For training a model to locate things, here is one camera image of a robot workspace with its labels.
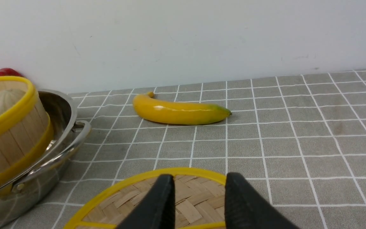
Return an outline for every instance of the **yellow tray rim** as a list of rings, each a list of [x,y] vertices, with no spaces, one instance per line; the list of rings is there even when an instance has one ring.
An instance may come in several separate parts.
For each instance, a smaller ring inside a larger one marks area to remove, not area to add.
[[[107,188],[102,191],[100,194],[91,199],[88,203],[86,203],[64,226],[64,229],[76,229],[77,226],[92,226],[97,228],[108,228],[114,229],[116,225],[112,224],[104,224],[104,223],[93,223],[93,222],[83,222],[83,218],[91,211],[97,204],[103,202],[106,198],[114,194],[116,191],[130,186],[131,184],[135,184],[139,181],[147,180],[150,178],[158,177],[162,174],[171,174],[172,176],[176,175],[188,175],[188,176],[196,176],[203,177],[215,181],[219,184],[225,185],[226,176],[219,174],[217,172],[203,170],[199,168],[165,168],[153,171],[147,171],[133,177],[127,178],[113,186]],[[224,227],[225,222],[218,223],[208,223],[203,225],[196,226],[186,226],[182,227],[184,229],[212,229],[217,227]]]

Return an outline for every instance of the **grid pattern tablecloth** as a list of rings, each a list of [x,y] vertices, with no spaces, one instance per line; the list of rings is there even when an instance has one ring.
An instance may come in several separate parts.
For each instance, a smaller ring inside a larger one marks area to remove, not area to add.
[[[136,116],[135,94],[216,103],[208,126]],[[72,94],[93,126],[56,188],[6,228],[61,229],[112,184],[149,170],[238,171],[302,228],[366,229],[366,70]]]

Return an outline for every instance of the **banana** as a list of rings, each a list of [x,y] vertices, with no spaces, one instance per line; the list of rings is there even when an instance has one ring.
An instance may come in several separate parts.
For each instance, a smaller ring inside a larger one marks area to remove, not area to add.
[[[179,103],[153,99],[154,93],[137,94],[133,99],[135,112],[143,119],[174,125],[206,125],[221,121],[230,110],[209,103]]]

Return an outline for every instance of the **wooden basket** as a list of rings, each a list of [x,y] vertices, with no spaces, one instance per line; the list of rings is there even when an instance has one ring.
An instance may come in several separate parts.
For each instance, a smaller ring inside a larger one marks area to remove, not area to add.
[[[0,91],[12,88],[25,95],[0,115],[0,186],[32,165],[53,139],[50,118],[34,85],[23,77],[0,77]]]

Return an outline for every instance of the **red pepper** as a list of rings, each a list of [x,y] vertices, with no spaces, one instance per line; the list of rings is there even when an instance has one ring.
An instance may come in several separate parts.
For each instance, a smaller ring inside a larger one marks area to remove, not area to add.
[[[12,68],[1,68],[0,76],[20,76],[23,77],[19,72],[13,70]]]

